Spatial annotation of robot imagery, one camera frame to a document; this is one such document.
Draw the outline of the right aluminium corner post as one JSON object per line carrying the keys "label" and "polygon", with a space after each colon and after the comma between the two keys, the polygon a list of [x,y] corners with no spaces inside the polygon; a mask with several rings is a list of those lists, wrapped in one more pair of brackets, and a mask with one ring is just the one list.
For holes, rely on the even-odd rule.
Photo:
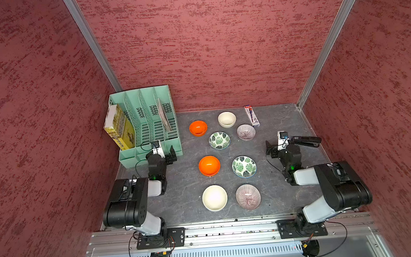
{"label": "right aluminium corner post", "polygon": [[332,48],[334,47],[334,44],[336,43],[337,38],[339,37],[339,34],[354,6],[354,3],[356,0],[342,0],[342,3],[340,4],[340,7],[336,13],[335,19],[331,25],[331,28],[327,34],[327,37],[325,39],[325,42],[322,46],[322,49],[319,53],[319,56],[315,62],[315,65],[311,71],[311,74],[305,84],[305,87],[303,91],[300,94],[300,97],[297,101],[297,108],[299,111],[302,111],[304,108],[307,99],[313,89],[314,84],[316,83],[324,65],[325,62],[328,59],[328,56],[331,53]]}

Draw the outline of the small pink striped bowl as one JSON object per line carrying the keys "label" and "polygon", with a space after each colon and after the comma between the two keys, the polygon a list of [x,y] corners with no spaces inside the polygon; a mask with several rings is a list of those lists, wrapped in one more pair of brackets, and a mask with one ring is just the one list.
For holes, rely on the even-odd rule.
{"label": "small pink striped bowl", "polygon": [[237,135],[241,140],[249,141],[256,136],[256,130],[251,125],[242,124],[237,128]]}

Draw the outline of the yellow book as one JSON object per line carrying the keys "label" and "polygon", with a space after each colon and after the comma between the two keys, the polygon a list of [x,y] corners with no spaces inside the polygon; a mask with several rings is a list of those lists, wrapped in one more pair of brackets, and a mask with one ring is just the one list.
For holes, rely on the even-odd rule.
{"label": "yellow book", "polygon": [[104,130],[122,150],[135,147],[135,130],[119,105],[109,105]]}

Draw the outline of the small green leaf bowl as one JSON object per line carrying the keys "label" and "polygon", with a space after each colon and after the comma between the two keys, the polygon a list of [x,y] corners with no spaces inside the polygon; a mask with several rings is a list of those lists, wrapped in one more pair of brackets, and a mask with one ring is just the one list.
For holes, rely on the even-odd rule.
{"label": "small green leaf bowl", "polygon": [[231,139],[227,133],[217,131],[210,135],[208,141],[212,148],[223,150],[230,145]]}

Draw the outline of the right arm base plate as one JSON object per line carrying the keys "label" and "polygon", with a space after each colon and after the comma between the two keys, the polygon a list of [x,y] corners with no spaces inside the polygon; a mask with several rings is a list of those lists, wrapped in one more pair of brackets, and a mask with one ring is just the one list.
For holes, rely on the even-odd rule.
{"label": "right arm base plate", "polygon": [[323,222],[309,223],[302,218],[292,220],[276,221],[280,238],[308,238],[308,237],[323,237],[328,235],[328,231]]}

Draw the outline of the aluminium corner post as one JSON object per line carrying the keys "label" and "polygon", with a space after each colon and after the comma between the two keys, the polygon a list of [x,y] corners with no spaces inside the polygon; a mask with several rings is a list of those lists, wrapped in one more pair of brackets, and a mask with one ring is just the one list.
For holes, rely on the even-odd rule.
{"label": "aluminium corner post", "polygon": [[331,28],[327,34],[327,37],[325,39],[325,42],[322,46],[322,49],[319,53],[319,56],[315,62],[315,65],[311,71],[311,74],[305,84],[305,87],[303,91],[300,94],[300,97],[297,101],[297,108],[299,111],[302,111],[304,108],[307,99],[313,89],[314,84],[316,83],[324,65],[325,62],[328,59],[328,56],[331,53],[332,48],[334,47],[334,44],[336,43],[337,38],[339,37],[339,34],[354,6],[354,3],[356,0],[342,0],[342,3],[340,4],[340,7],[336,13],[335,19],[331,25]]}
{"label": "aluminium corner post", "polygon": [[99,45],[94,33],[92,32],[90,25],[88,24],[86,18],[84,17],[82,10],[80,9],[79,4],[76,0],[62,0],[66,5],[68,11],[70,12],[72,18],[74,19],[77,27],[81,31],[84,39],[88,43],[91,51],[93,52],[94,56],[96,57],[97,61],[99,62],[101,68],[103,69],[107,79],[109,80],[110,84],[114,88],[115,92],[123,91],[123,88],[114,73],[107,57],[104,55],[104,52]]}

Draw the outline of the white pencil lead box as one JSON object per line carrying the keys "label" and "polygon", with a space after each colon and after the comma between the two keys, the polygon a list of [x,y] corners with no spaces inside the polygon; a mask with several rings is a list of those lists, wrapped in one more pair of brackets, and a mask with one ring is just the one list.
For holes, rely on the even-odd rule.
{"label": "white pencil lead box", "polygon": [[252,108],[252,106],[247,105],[244,107],[245,112],[247,113],[247,116],[249,117],[250,123],[253,127],[255,126],[260,126],[260,122]]}

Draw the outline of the large orange bowl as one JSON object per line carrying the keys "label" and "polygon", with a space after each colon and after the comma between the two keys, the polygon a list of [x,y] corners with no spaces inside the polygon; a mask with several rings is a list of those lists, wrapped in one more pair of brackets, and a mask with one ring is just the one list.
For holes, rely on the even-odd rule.
{"label": "large orange bowl", "polygon": [[209,155],[200,160],[198,168],[204,176],[212,177],[220,171],[221,164],[216,157]]}

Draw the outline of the small cream bowl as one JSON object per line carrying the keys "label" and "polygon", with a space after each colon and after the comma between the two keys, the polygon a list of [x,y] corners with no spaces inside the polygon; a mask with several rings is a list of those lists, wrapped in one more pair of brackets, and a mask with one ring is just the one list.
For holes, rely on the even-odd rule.
{"label": "small cream bowl", "polygon": [[218,123],[223,128],[231,128],[236,123],[236,115],[232,112],[222,112],[218,116]]}

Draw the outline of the small orange bowl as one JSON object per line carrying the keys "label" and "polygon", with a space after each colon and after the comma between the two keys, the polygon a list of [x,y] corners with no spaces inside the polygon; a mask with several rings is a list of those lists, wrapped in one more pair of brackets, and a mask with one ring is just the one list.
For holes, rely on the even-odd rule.
{"label": "small orange bowl", "polygon": [[196,120],[192,122],[189,126],[190,133],[197,137],[201,137],[205,135],[207,130],[208,130],[208,125],[202,120]]}

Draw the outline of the left aluminium corner post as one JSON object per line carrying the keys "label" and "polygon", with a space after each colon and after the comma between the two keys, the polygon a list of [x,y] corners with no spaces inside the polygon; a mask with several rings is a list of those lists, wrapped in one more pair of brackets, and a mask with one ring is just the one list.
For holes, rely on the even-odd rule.
{"label": "left aluminium corner post", "polygon": [[96,57],[97,61],[99,62],[101,68],[103,69],[107,79],[109,80],[110,84],[114,88],[115,92],[123,91],[123,88],[114,73],[107,57],[104,55],[104,52],[99,45],[94,33],[92,32],[90,25],[88,24],[86,18],[84,17],[82,10],[80,9],[79,4],[76,0],[62,0],[66,5],[68,11],[70,12],[72,18],[74,19],[77,27],[81,31],[84,39],[88,43],[91,51],[93,52],[94,56]]}

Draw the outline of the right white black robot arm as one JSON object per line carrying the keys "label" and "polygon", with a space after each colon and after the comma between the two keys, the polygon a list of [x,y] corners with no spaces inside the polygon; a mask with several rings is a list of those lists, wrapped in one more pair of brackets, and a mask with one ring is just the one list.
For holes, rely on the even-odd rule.
{"label": "right white black robot arm", "polygon": [[317,164],[304,168],[301,163],[300,147],[288,144],[265,142],[265,154],[277,158],[280,170],[287,183],[292,186],[318,185],[322,195],[310,205],[297,212],[294,225],[308,228],[342,213],[372,202],[372,193],[353,168],[345,161]]}

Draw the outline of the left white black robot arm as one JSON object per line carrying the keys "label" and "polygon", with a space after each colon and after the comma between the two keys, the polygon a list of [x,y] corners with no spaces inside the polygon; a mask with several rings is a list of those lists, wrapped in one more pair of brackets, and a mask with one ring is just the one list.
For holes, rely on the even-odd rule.
{"label": "left white black robot arm", "polygon": [[136,230],[148,238],[166,240],[167,229],[164,219],[148,212],[148,198],[162,196],[166,192],[167,166],[177,160],[173,147],[168,154],[148,153],[148,176],[116,180],[103,213],[103,224],[110,228]]}

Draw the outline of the aluminium mounting rail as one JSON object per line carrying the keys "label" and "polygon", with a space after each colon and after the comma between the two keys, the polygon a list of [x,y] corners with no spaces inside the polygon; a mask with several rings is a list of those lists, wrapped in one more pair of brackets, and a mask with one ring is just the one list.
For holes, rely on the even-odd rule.
{"label": "aluminium mounting rail", "polygon": [[[274,243],[281,240],[279,220],[290,219],[291,216],[242,219],[238,221],[203,222],[183,225],[184,245],[182,249],[198,249],[244,244]],[[377,235],[379,229],[368,212],[348,211],[339,214],[323,223],[329,238]],[[109,254],[125,254],[127,251],[137,252],[136,242],[131,231],[103,231],[92,234],[87,246],[87,256]]]}

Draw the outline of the large green leaf bowl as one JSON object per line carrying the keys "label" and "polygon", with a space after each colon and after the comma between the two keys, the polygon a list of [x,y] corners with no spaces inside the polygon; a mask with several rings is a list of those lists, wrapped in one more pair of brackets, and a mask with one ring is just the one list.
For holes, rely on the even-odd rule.
{"label": "large green leaf bowl", "polygon": [[239,156],[232,161],[232,171],[240,178],[250,178],[257,172],[256,162],[248,156]]}

